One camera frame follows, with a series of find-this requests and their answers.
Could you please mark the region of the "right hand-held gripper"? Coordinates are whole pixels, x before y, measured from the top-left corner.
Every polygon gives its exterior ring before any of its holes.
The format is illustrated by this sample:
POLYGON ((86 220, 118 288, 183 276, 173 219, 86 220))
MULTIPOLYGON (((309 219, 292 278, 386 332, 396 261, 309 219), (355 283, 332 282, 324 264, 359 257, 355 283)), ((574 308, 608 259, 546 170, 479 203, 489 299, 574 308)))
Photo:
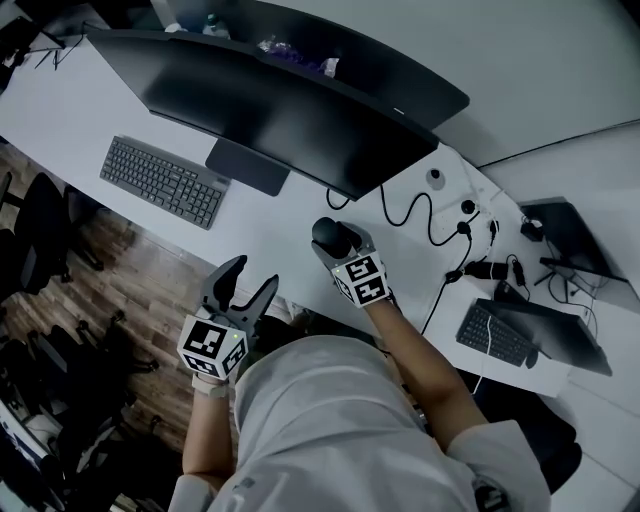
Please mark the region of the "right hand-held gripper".
POLYGON ((364 228, 343 223, 343 229, 353 251, 358 255, 346 261, 329 254, 315 240, 311 247, 325 267, 336 267, 331 275, 340 293, 355 307, 365 307, 374 302, 387 299, 391 295, 386 270, 376 251, 372 236, 364 228))

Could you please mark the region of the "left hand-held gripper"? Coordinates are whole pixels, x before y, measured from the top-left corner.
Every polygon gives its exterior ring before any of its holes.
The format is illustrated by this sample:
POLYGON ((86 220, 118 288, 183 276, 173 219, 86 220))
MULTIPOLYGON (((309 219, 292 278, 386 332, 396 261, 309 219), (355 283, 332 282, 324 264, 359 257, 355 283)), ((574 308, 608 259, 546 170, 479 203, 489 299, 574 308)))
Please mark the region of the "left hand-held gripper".
POLYGON ((267 279, 245 305, 230 305, 247 260, 237 256, 209 275, 199 309, 185 318, 178 354, 193 372, 225 381, 255 344, 256 324, 277 294, 279 276, 267 279))

